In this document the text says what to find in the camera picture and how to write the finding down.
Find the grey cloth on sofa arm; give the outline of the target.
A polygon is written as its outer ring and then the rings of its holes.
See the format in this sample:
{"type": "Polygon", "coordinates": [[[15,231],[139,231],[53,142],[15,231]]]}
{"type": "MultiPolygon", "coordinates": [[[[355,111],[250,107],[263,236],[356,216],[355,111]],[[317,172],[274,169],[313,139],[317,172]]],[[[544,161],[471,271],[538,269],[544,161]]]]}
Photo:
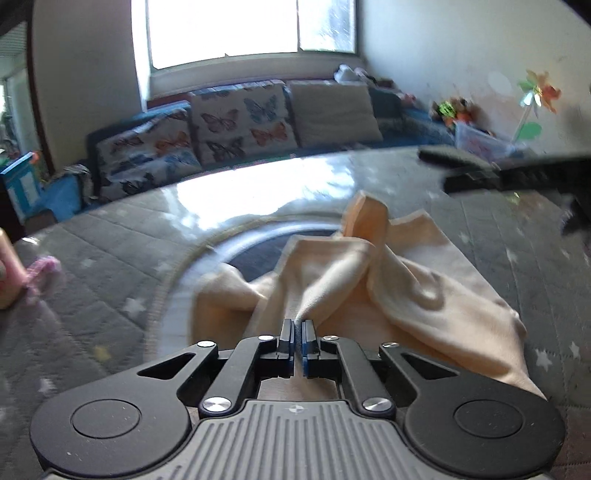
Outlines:
{"type": "Polygon", "coordinates": [[[72,186],[81,207],[88,207],[96,200],[92,173],[82,163],[65,167],[53,181],[60,186],[72,186]]]}

